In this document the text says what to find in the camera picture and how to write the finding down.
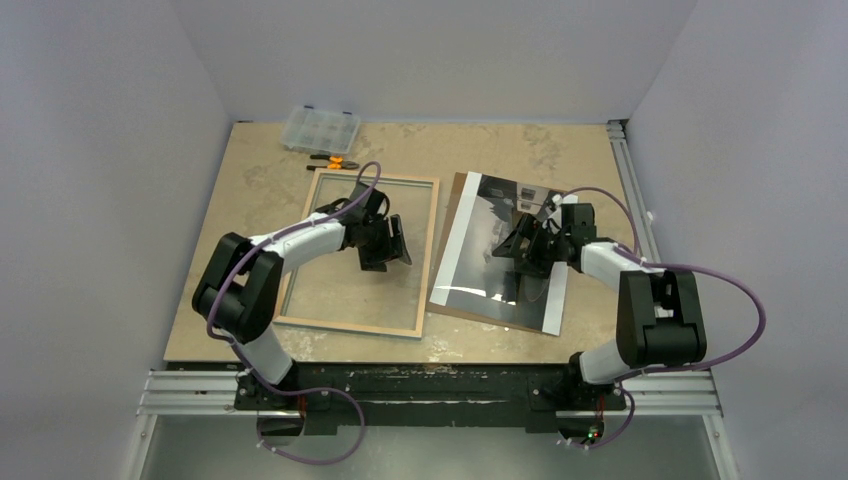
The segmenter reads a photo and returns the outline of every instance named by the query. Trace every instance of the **purple cable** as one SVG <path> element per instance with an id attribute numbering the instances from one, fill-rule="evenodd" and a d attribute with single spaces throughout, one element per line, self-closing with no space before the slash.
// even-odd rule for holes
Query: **purple cable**
<path id="1" fill-rule="evenodd" d="M 359 403 L 352 396 L 350 396 L 350 394 L 348 394 L 347 392 L 344 392 L 342 390 L 339 390 L 337 388 L 315 387 L 315 388 L 307 388 L 305 390 L 294 390 L 294 391 L 283 391 L 283 390 L 276 388 L 275 386 L 271 385 L 270 382 L 268 382 L 267 380 L 262 378 L 261 375 L 259 375 L 259 372 L 257 372 L 256 369 L 253 368 L 253 365 L 251 365 L 250 361 L 248 361 L 244 357 L 241 350 L 239 350 L 239 348 L 238 348 L 238 344 L 236 342 L 234 342 L 232 338 L 224 336 L 224 335 L 218 335 L 217 333 L 215 333 L 215 331 L 213 330 L 213 324 L 214 324 L 214 321 L 215 321 L 215 315 L 218 313 L 218 308 L 221 305 L 221 300 L 223 300 L 223 298 L 224 298 L 224 293 L 230 288 L 230 285 L 232 285 L 233 279 L 235 279 L 238 272 L 240 272 L 242 270 L 242 268 L 244 268 L 244 266 L 247 264 L 247 262 L 250 261 L 250 259 L 253 258 L 253 256 L 256 255 L 260 250 L 262 250 L 263 248 L 267 247 L 271 243 L 279 240 L 280 238 L 282 238 L 282 237 L 284 237 L 284 236 L 286 236 L 290 233 L 296 232 L 298 230 L 301 230 L 303 228 L 306 228 L 306 227 L 309 227 L 309 226 L 312 226 L 312 225 L 320 225 L 322 223 L 329 222 L 330 220 L 333 220 L 337 217 L 340 217 L 340 216 L 346 214 L 351 209 L 353 209 L 356 205 L 362 203 L 368 197 L 368 195 L 370 195 L 371 192 L 374 191 L 374 188 L 377 186 L 377 182 L 380 180 L 380 174 L 382 173 L 382 168 L 380 168 L 380 164 L 378 162 L 368 162 L 365 165 L 363 165 L 362 169 L 359 170 L 359 174 L 356 176 L 356 181 L 359 182 L 359 180 L 362 178 L 362 174 L 370 166 L 374 166 L 377 169 L 377 173 L 374 175 L 374 181 L 371 182 L 371 184 L 368 185 L 368 188 L 366 188 L 365 191 L 362 192 L 362 194 L 360 194 L 359 197 L 357 197 L 355 200 L 353 200 L 349 204 L 342 207 L 339 211 L 332 213 L 332 214 L 330 214 L 326 217 L 315 220 L 314 223 L 313 222 L 301 222 L 301 223 L 296 223 L 294 225 L 290 225 L 290 226 L 280 230 L 279 232 L 275 233 L 271 237 L 266 238 L 265 240 L 259 242 L 257 245 L 255 245 L 253 248 L 251 248 L 241 258 L 241 260 L 239 260 L 238 263 L 236 263 L 236 265 L 233 267 L 233 269 L 230 270 L 230 273 L 227 275 L 227 278 L 224 280 L 224 283 L 221 284 L 221 288 L 218 291 L 218 295 L 215 297 L 215 300 L 212 302 L 212 308 L 209 310 L 209 315 L 208 315 L 207 320 L 206 320 L 206 334 L 209 335 L 210 337 L 216 339 L 216 340 L 223 340 L 223 341 L 227 342 L 233 348 L 233 352 L 236 354 L 236 356 L 241 361 L 241 363 L 243 363 L 244 366 L 253 373 L 253 375 L 256 377 L 256 379 L 259 381 L 259 383 L 261 383 L 265 388 L 267 388 L 272 393 L 276 393 L 277 395 L 283 395 L 283 396 L 286 396 L 286 397 L 296 397 L 296 396 L 306 395 L 306 394 L 310 394 L 310 393 L 330 392 L 330 393 L 335 393 L 337 395 L 341 395 L 347 401 L 349 401 L 351 404 L 353 404 L 353 407 L 356 409 L 356 413 L 359 415 L 359 427 L 360 427 L 359 436 L 356 438 L 356 441 L 354 442 L 353 446 L 350 447 L 350 449 L 348 449 L 345 453 L 343 453 L 343 454 L 341 454 L 337 457 L 328 458 L 326 460 L 315 460 L 315 459 L 312 459 L 312 458 L 300 457 L 300 456 L 297 456 L 297 455 L 293 455 L 291 453 L 284 452 L 282 450 L 278 450 L 276 447 L 272 447 L 271 445 L 268 445 L 268 443 L 266 443 L 265 440 L 262 438 L 261 434 L 259 435 L 260 444 L 263 447 L 265 447 L 266 449 L 268 449 L 268 451 L 270 451 L 272 453 L 276 453 L 277 455 L 286 457 L 288 459 L 294 460 L 296 462 L 305 463 L 307 465 L 331 465 L 331 464 L 334 464 L 334 463 L 341 462 L 342 460 L 353 455 L 353 452 L 355 452 L 356 449 L 359 448 L 359 445 L 362 443 L 362 439 L 365 438 L 365 414 L 362 412 L 362 407 L 359 405 Z"/>
<path id="2" fill-rule="evenodd" d="M 630 372 L 628 374 L 625 374 L 625 375 L 619 377 L 618 379 L 616 379 L 617 381 L 620 382 L 620 381 L 623 381 L 623 380 L 627 380 L 629 378 L 637 377 L 637 376 L 639 376 L 643 373 L 688 372 L 688 371 L 691 371 L 691 370 L 706 370 L 710 367 L 714 367 L 716 365 L 727 362 L 729 360 L 733 360 L 734 358 L 738 357 L 739 355 L 742 355 L 749 348 L 751 348 L 755 343 L 757 343 L 757 341 L 760 339 L 761 336 L 763 336 L 763 332 L 766 329 L 766 309 L 765 309 L 765 306 L 763 306 L 763 302 L 762 302 L 762 300 L 760 300 L 760 297 L 757 296 L 757 294 L 754 293 L 754 291 L 751 290 L 750 287 L 748 287 L 747 285 L 742 283 L 740 280 L 737 280 L 736 278 L 733 278 L 730 275 L 718 272 L 716 270 L 713 270 L 713 269 L 710 269 L 710 268 L 705 268 L 705 267 L 698 267 L 698 266 L 695 266 L 695 265 L 686 265 L 686 264 L 682 264 L 682 263 L 647 263 L 647 262 L 643 262 L 641 258 L 637 257 L 636 255 L 633 255 L 632 253 L 630 253 L 630 252 L 628 252 L 628 251 L 626 251 L 622 248 L 616 247 L 614 250 L 619 255 L 621 255 L 621 256 L 623 256 L 623 257 L 625 257 L 625 258 L 627 258 L 627 259 L 629 259 L 633 262 L 636 262 L 636 263 L 642 264 L 646 267 L 649 267 L 649 268 L 663 268 L 663 269 L 666 269 L 666 270 L 680 270 L 680 271 L 695 272 L 695 273 L 701 273 L 701 274 L 704 274 L 704 275 L 707 275 L 707 276 L 710 276 L 710 277 L 713 277 L 713 278 L 717 278 L 719 280 L 723 280 L 723 281 L 735 286 L 739 290 L 742 290 L 742 292 L 745 293 L 745 295 L 747 295 L 748 298 L 750 298 L 752 302 L 754 302 L 754 307 L 757 309 L 757 317 L 758 317 L 757 328 L 756 328 L 756 330 L 754 330 L 754 333 L 751 335 L 751 337 L 748 338 L 748 340 L 746 340 L 745 343 L 743 343 L 742 345 L 740 345 L 738 348 L 736 348 L 735 350 L 733 350 L 731 352 L 725 353 L 724 355 L 716 357 L 712 360 L 707 360 L 706 362 L 695 363 L 695 364 L 692 364 L 692 365 L 683 365 L 683 366 L 680 366 L 680 367 L 648 367 L 648 368 L 645 368 L 645 369 L 642 369 L 642 370 L 636 370 L 636 371 Z"/>
<path id="3" fill-rule="evenodd" d="M 636 252 L 637 254 L 641 252 L 641 248 L 639 247 L 639 236 L 636 235 L 636 222 L 633 220 L 633 215 L 630 213 L 630 210 L 627 209 L 627 206 L 624 205 L 624 203 L 622 203 L 621 200 L 619 200 L 615 195 L 611 194 L 610 192 L 604 190 L 603 188 L 599 188 L 599 187 L 577 187 L 575 189 L 572 189 L 572 190 L 565 192 L 562 195 L 562 198 L 565 198 L 565 197 L 567 197 L 567 196 L 569 196 L 573 193 L 577 193 L 577 192 L 602 193 L 602 194 L 606 195 L 607 197 L 611 198 L 612 201 L 616 203 L 616 205 L 621 207 L 621 210 L 624 212 L 624 216 L 627 217 L 627 221 L 630 222 L 630 230 L 633 231 L 633 251 Z"/>

